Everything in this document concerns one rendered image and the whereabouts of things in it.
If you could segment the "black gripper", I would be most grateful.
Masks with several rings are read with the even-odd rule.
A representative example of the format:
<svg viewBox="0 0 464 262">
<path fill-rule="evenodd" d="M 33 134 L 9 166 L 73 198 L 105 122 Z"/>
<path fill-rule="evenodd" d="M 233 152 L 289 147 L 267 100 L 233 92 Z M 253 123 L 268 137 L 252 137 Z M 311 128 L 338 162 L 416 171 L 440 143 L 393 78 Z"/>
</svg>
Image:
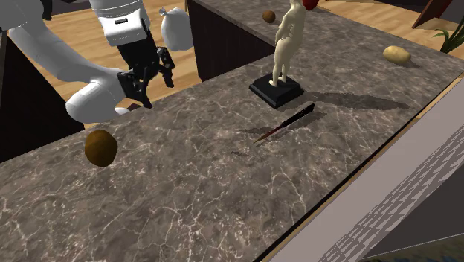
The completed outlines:
<svg viewBox="0 0 464 262">
<path fill-rule="evenodd" d="M 173 88 L 173 73 L 175 64 L 166 47 L 157 47 L 150 31 L 144 39 L 119 45 L 117 49 L 127 63 L 127 72 L 117 73 L 117 79 L 127 98 L 139 101 L 145 108 L 151 109 L 152 104 L 146 95 L 149 79 L 160 72 L 168 88 Z"/>
</svg>

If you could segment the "white tied bag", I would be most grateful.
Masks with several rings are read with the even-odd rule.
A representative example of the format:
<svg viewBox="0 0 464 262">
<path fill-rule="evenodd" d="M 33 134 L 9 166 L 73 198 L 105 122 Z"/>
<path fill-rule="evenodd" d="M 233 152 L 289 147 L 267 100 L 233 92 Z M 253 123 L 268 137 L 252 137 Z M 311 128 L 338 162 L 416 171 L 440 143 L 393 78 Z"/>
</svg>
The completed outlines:
<svg viewBox="0 0 464 262">
<path fill-rule="evenodd" d="M 163 17 L 161 23 L 161 35 L 168 49 L 171 51 L 187 51 L 193 47 L 193 35 L 188 14 L 175 7 L 166 11 L 163 7 L 159 10 Z"/>
</svg>

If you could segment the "large brown round fruit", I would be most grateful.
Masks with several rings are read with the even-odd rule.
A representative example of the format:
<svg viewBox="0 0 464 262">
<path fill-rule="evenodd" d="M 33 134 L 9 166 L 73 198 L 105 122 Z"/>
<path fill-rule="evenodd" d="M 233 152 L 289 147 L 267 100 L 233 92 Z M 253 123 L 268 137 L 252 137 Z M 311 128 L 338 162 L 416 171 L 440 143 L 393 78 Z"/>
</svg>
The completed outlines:
<svg viewBox="0 0 464 262">
<path fill-rule="evenodd" d="M 86 158 L 98 167 L 107 167 L 115 159 L 118 145 L 116 139 L 105 130 L 88 134 L 85 144 Z"/>
</svg>

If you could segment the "dark robot stand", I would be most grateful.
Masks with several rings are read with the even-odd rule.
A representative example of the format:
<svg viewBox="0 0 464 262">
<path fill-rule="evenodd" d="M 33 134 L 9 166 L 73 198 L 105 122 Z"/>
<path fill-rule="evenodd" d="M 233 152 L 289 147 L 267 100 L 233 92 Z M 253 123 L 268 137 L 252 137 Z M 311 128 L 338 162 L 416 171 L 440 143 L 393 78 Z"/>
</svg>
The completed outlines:
<svg viewBox="0 0 464 262">
<path fill-rule="evenodd" d="M 0 33 L 0 163 L 83 129 L 7 32 Z"/>
</svg>

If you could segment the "cream figure on black base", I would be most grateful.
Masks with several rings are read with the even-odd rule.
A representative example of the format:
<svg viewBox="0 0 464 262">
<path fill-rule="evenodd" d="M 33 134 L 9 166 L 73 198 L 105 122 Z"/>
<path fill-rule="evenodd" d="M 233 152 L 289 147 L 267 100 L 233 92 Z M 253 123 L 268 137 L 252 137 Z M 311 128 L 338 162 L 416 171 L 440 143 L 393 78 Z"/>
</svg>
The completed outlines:
<svg viewBox="0 0 464 262">
<path fill-rule="evenodd" d="M 249 89 L 276 109 L 303 94 L 299 83 L 288 76 L 292 57 L 303 41 L 306 8 L 302 0 L 290 0 L 275 35 L 274 67 L 272 73 L 256 79 Z"/>
</svg>

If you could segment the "black and red knife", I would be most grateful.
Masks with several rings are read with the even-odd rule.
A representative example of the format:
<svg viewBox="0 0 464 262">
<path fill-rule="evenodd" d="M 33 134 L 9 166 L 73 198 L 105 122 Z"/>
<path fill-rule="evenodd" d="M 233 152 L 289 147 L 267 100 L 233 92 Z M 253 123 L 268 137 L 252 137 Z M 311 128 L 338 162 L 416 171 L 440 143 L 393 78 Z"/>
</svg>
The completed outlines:
<svg viewBox="0 0 464 262">
<path fill-rule="evenodd" d="M 281 130 L 284 127 L 287 127 L 288 125 L 294 123 L 295 121 L 301 119 L 305 115 L 311 113 L 315 108 L 315 103 L 310 104 L 309 106 L 305 107 L 304 109 L 300 110 L 290 118 L 284 120 L 279 126 L 273 128 L 271 131 L 267 132 L 266 134 L 262 135 L 259 137 L 256 141 L 254 141 L 254 144 L 256 144 L 258 141 L 262 141 L 263 139 L 266 139 L 267 137 L 273 135 L 275 132 Z"/>
</svg>

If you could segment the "yellow potato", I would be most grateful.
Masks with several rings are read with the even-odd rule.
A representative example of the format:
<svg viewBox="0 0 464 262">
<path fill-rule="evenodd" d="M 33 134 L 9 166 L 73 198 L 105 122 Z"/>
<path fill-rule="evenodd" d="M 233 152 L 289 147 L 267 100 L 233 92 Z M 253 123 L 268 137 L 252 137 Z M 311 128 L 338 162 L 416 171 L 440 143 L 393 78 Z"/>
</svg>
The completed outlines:
<svg viewBox="0 0 464 262">
<path fill-rule="evenodd" d="M 404 48 L 395 45 L 386 47 L 383 50 L 382 55 L 389 62 L 399 65 L 404 65 L 411 59 L 411 53 L 409 51 L 406 51 Z"/>
</svg>

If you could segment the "brown wooden furniture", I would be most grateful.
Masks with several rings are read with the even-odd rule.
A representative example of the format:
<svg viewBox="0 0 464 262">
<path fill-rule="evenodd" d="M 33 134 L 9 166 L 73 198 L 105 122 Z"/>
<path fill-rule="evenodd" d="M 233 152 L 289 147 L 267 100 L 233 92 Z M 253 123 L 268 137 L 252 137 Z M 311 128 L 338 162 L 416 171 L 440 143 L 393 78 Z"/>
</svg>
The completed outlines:
<svg viewBox="0 0 464 262">
<path fill-rule="evenodd" d="M 417 20 L 414 22 L 412 28 L 416 28 L 433 18 L 439 18 L 452 1 L 453 0 L 429 0 Z"/>
</svg>

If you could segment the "green plant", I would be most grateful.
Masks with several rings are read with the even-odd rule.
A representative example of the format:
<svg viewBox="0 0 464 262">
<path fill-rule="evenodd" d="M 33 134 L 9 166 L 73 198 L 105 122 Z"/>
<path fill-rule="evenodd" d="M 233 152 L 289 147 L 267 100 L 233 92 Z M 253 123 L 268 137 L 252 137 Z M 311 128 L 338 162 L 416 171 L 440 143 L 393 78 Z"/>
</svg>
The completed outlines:
<svg viewBox="0 0 464 262">
<path fill-rule="evenodd" d="M 434 37 L 438 36 L 444 37 L 440 51 L 448 54 L 464 43 L 464 23 L 458 24 L 457 29 L 452 34 L 447 30 L 439 29 L 439 33 L 435 34 Z"/>
</svg>

